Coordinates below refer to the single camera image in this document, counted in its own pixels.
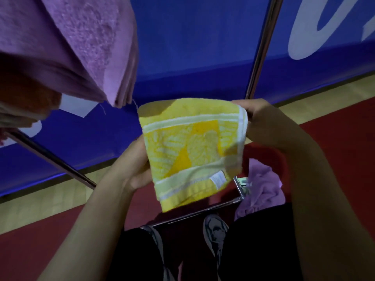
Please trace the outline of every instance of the red floor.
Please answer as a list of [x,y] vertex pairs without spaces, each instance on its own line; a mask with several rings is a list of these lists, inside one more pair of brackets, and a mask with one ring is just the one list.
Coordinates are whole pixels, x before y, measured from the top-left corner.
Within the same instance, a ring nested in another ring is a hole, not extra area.
[[[302,125],[323,148],[336,177],[363,225],[375,239],[375,98],[355,104]],[[281,174],[288,194],[288,173],[282,157],[268,149],[251,145],[246,156],[258,158]],[[139,226],[160,213],[151,186],[140,190],[132,201],[126,228]],[[235,189],[188,205],[187,208],[159,215],[163,220],[236,196]],[[73,208],[47,219],[0,235],[1,280],[36,280],[82,207]],[[232,222],[235,207],[221,209],[219,215]],[[165,262],[173,272],[183,261],[183,280],[216,278],[216,265],[202,237],[203,216],[159,229],[165,245]]]

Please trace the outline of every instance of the purple cloth on floor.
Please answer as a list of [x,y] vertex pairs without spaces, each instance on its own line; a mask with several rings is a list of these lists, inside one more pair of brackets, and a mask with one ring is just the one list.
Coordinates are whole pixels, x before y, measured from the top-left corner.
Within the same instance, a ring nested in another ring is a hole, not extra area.
[[63,94],[131,103],[138,40],[130,0],[0,0],[0,19],[6,64]]
[[247,188],[250,189],[234,215],[234,220],[259,210],[285,203],[285,196],[280,187],[282,183],[272,168],[256,159],[250,159]]

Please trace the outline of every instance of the leg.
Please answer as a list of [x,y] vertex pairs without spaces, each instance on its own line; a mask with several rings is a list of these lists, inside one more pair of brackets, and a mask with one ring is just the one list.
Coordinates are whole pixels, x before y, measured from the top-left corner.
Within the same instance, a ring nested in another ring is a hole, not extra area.
[[250,277],[302,280],[292,204],[261,210],[233,222],[224,239],[218,274],[223,281]]
[[162,281],[164,266],[158,245],[146,230],[123,231],[119,238],[107,280]]

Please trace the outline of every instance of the shoe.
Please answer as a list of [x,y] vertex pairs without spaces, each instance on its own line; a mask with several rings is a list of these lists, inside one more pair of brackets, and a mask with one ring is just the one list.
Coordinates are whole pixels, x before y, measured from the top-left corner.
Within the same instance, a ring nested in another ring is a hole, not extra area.
[[218,268],[223,251],[224,238],[228,231],[228,225],[217,215],[208,215],[203,221],[203,236],[215,256]]
[[160,256],[162,258],[163,267],[164,267],[163,281],[175,281],[175,278],[173,277],[170,270],[164,265],[163,241],[162,241],[162,237],[160,236],[159,232],[154,227],[151,227],[151,226],[148,226],[148,225],[142,226],[141,229],[145,230],[146,232],[148,232],[152,236],[152,239],[154,240],[154,242],[157,245],[157,248],[160,252]]

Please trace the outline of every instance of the patterned towel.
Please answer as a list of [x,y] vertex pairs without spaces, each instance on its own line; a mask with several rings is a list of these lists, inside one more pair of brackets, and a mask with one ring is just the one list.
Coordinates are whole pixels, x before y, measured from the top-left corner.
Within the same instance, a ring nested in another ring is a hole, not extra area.
[[206,198],[241,172],[247,113],[223,100],[156,101],[138,110],[163,212]]

